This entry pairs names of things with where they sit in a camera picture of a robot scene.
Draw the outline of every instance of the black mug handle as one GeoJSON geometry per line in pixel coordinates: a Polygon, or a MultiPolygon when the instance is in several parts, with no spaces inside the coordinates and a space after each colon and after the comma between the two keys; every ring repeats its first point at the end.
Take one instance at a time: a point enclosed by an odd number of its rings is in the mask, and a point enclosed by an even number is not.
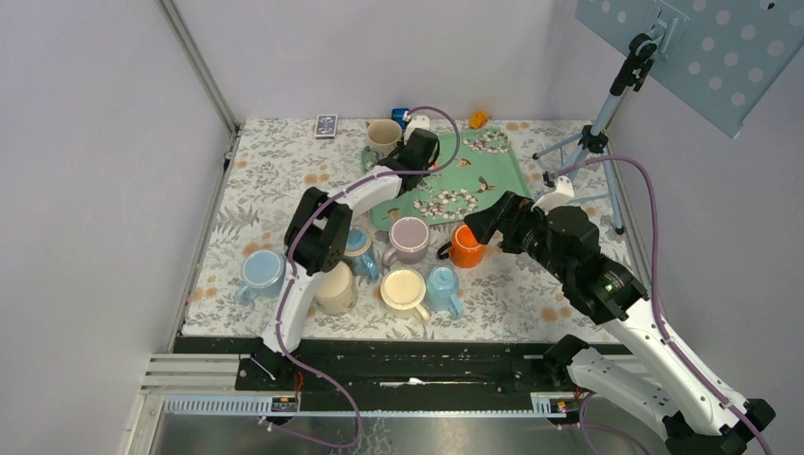
{"type": "Polygon", "coordinates": [[[438,259],[446,259],[449,257],[449,249],[452,248],[452,242],[446,242],[438,251],[435,252],[435,257],[438,259]]]}

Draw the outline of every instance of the small yellow toy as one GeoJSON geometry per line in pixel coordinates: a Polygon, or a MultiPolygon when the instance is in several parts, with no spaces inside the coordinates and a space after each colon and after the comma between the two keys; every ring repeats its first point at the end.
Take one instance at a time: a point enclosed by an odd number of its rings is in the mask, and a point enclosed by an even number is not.
{"type": "Polygon", "coordinates": [[[469,119],[469,126],[472,129],[479,130],[488,122],[488,114],[483,111],[476,112],[472,118],[469,119]]]}

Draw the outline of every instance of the deck of cards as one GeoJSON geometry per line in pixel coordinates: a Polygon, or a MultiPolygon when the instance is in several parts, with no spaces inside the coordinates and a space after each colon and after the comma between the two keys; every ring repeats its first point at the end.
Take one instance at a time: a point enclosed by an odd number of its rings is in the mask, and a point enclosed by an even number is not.
{"type": "Polygon", "coordinates": [[[338,116],[321,114],[316,116],[316,139],[334,139],[338,131],[338,116]]]}

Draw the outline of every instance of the orange object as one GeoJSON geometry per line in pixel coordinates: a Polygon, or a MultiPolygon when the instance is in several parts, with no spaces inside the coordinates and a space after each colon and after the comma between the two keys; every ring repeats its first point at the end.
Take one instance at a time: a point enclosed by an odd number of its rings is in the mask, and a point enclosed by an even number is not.
{"type": "Polygon", "coordinates": [[[469,119],[469,126],[475,130],[479,130],[483,128],[487,122],[488,114],[483,111],[478,111],[469,119]]]}
{"type": "Polygon", "coordinates": [[[450,258],[452,263],[461,268],[472,268],[483,260],[485,245],[478,243],[469,226],[460,225],[452,231],[452,241],[440,248],[438,259],[450,258]]]}

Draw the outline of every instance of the tripod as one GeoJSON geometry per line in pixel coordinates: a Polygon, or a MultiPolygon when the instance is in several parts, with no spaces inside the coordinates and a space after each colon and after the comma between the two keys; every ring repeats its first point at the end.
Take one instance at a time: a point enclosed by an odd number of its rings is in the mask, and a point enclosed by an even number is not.
{"type": "MultiPolygon", "coordinates": [[[[648,76],[648,71],[653,66],[653,53],[658,48],[657,43],[662,39],[662,36],[654,38],[647,33],[640,33],[629,44],[629,55],[620,67],[620,71],[614,78],[612,88],[609,89],[609,96],[603,107],[594,119],[594,123],[583,127],[580,133],[567,137],[560,141],[558,144],[547,148],[541,152],[533,154],[533,159],[539,159],[542,156],[555,152],[557,150],[563,151],[566,145],[578,141],[578,145],[574,152],[572,152],[566,160],[563,159],[561,169],[566,169],[576,163],[586,159],[589,153],[596,155],[609,154],[609,138],[603,132],[604,128],[612,121],[614,112],[626,91],[626,88],[633,87],[634,92],[638,92],[645,83],[645,78],[648,76]]],[[[606,174],[606,185],[609,187],[607,194],[600,194],[597,196],[588,196],[573,199],[572,202],[586,202],[595,199],[609,197],[612,200],[612,209],[614,212],[614,230],[617,234],[625,232],[623,226],[623,215],[620,210],[620,204],[617,200],[617,186],[614,183],[614,169],[610,161],[603,163],[603,171],[606,174]]],[[[578,171],[571,172],[568,176],[570,180],[575,181],[578,171]]]]}

